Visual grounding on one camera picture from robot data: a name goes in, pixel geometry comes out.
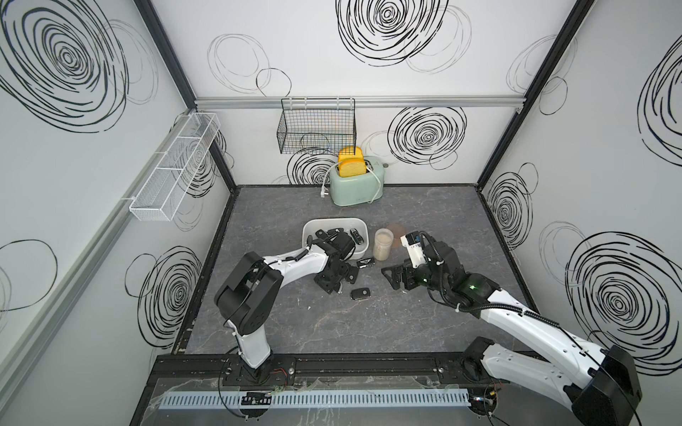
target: white wall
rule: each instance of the white wall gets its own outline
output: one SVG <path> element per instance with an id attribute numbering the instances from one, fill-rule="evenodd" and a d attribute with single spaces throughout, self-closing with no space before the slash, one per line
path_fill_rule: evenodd
<path id="1" fill-rule="evenodd" d="M 599 0 L 484 190 L 542 313 L 633 354 L 645 425 L 678 416 L 681 14 Z"/>
<path id="2" fill-rule="evenodd" d="M 307 149 L 280 154 L 281 110 L 214 112 L 240 185 L 320 184 L 337 161 L 333 155 L 309 155 Z M 472 183 L 512 114 L 513 108 L 359 108 L 357 146 L 389 164 L 386 183 Z M 294 172 L 301 162 L 308 166 Z"/>
<path id="3" fill-rule="evenodd" d="M 134 4 L 81 3 L 3 4 L 52 43 L 0 37 L 0 371 L 185 108 Z"/>
<path id="4" fill-rule="evenodd" d="M 262 96 L 256 75 L 269 67 L 288 76 L 291 95 L 513 93 L 507 72 L 514 59 L 557 34 L 574 1 L 154 3 L 196 95 L 210 97 Z M 386 38 L 376 36 L 379 28 Z M 361 47 L 362 39 L 375 47 Z M 550 46 L 543 44 L 527 65 L 542 61 Z M 259 77 L 264 94 L 285 96 L 286 77 L 280 71 L 267 77 L 267 71 Z"/>
<path id="5" fill-rule="evenodd" d="M 199 0 L 188 7 L 175 0 L 155 6 L 198 97 L 508 95 L 525 93 L 574 1 L 426 0 L 406 2 L 418 5 L 406 10 L 403 3 Z M 363 20 L 365 15 L 374 18 Z M 378 37 L 378 27 L 389 35 Z M 367 46 L 361 46 L 363 39 Z M 422 135 L 436 135 L 403 144 L 403 151 L 418 151 L 414 164 L 412 155 L 389 150 L 387 132 L 399 112 L 356 112 L 357 144 L 372 137 L 372 148 L 395 163 L 388 183 L 475 182 L 513 115 L 511 108 L 465 108 L 466 131 L 460 123 L 456 134 L 448 134 L 426 115 L 456 122 L 451 116 L 459 112 L 411 112 L 424 116 Z M 290 183 L 291 155 L 280 155 L 276 142 L 280 113 L 220 112 L 238 183 Z M 429 161 L 441 149 L 447 155 Z M 334 163 L 327 157 L 314 161 Z"/>
<path id="6" fill-rule="evenodd" d="M 1 426 L 130 422 L 156 355 L 175 341 L 228 191 L 218 175 L 196 195 L 175 223 L 131 219 Z"/>
<path id="7" fill-rule="evenodd" d="M 132 1 L 77 3 L 3 3 L 21 31 L 0 37 L 0 372 L 185 110 Z M 227 199 L 210 158 L 203 170 L 173 222 L 127 225 L 0 424 L 130 421 Z"/>

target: enclosure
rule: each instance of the enclosure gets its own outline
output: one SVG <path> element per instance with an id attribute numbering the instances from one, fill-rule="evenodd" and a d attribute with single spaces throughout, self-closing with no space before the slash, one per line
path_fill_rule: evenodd
<path id="1" fill-rule="evenodd" d="M 0 426 L 582 424 L 467 376 L 478 336 L 547 357 L 438 291 L 395 290 L 398 238 L 334 291 L 278 286 L 274 366 L 235 382 L 222 286 L 245 254 L 312 250 L 305 224 L 339 217 L 366 224 L 364 257 L 380 228 L 427 232 L 576 339 L 624 349 L 630 424 L 674 423 L 682 4 L 0 5 Z M 364 155 L 362 184 L 340 153 Z M 223 398 L 263 386 L 262 412 Z"/>

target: wall shelf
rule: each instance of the wall shelf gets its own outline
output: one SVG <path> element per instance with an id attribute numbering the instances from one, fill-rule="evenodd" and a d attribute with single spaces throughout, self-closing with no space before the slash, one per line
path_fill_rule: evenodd
<path id="1" fill-rule="evenodd" d="M 216 114 L 191 114 L 133 199 L 130 212 L 142 221 L 173 220 L 219 128 Z"/>

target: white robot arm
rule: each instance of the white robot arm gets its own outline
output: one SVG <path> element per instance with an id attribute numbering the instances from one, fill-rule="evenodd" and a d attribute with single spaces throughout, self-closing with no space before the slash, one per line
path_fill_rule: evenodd
<path id="1" fill-rule="evenodd" d="M 331 241 L 309 240 L 307 249 L 265 257 L 251 252 L 241 259 L 215 302 L 250 368 L 257 371 L 271 355 L 263 323 L 279 289 L 316 274 L 320 287 L 339 292 L 341 279 L 348 279 L 350 266 L 344 259 L 351 243 L 341 232 Z M 402 243 L 410 258 L 381 270 L 394 289 L 403 284 L 406 290 L 425 286 L 437 291 L 443 304 L 503 329 L 544 358 L 478 337 L 464 352 L 462 368 L 469 380 L 515 382 L 569 408 L 588 426 L 629 424 L 642 392 L 626 351 L 618 346 L 607 350 L 541 317 L 487 277 L 467 273 L 454 249 L 425 232 L 407 234 Z"/>

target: aluminum rail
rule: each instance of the aluminum rail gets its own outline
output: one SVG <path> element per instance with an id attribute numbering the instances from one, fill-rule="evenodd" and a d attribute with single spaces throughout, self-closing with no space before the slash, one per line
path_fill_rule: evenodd
<path id="1" fill-rule="evenodd" d="M 90 281 L 116 243 L 132 214 L 128 210 L 130 198 L 135 196 L 159 162 L 159 152 L 165 151 L 188 120 L 187 110 L 178 118 L 147 165 L 133 184 L 116 203 L 95 236 L 90 240 L 64 278 L 50 293 L 29 328 L 21 335 L 5 360 L 0 363 L 0 418 L 12 402 L 13 396 L 28 378 L 61 325 L 80 299 Z"/>
<path id="2" fill-rule="evenodd" d="M 356 108 L 407 108 L 407 107 L 483 107 L 502 106 L 520 108 L 526 98 L 523 95 L 478 95 L 478 96 L 351 96 Z M 336 108 L 338 100 L 348 96 L 326 97 L 200 97 L 196 100 L 198 110 L 229 110 L 251 108 Z"/>

